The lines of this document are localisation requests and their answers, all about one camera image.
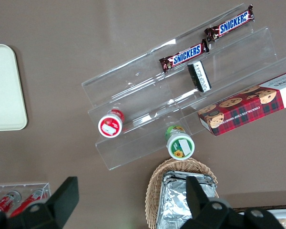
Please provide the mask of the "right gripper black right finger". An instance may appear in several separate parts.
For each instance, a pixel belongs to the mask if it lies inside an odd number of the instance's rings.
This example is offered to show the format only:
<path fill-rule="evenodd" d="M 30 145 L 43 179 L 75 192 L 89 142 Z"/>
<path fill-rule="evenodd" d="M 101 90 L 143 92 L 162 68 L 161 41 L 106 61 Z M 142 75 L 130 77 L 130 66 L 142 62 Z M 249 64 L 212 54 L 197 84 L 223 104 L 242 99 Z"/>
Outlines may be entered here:
<path fill-rule="evenodd" d="M 210 200 L 196 177 L 186 178 L 186 201 L 192 217 L 183 229 L 282 229 L 273 214 L 262 208 L 237 213 L 218 198 Z"/>

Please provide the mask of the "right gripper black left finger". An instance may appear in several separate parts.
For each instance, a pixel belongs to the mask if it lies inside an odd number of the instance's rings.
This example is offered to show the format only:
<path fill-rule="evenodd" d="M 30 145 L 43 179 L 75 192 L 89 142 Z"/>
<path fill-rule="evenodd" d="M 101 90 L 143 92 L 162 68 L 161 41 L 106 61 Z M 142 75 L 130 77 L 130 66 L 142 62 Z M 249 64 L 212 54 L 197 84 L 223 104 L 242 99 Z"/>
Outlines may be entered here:
<path fill-rule="evenodd" d="M 46 202 L 11 218 L 0 212 L 0 229 L 62 229 L 78 202 L 78 178 L 68 177 Z"/>

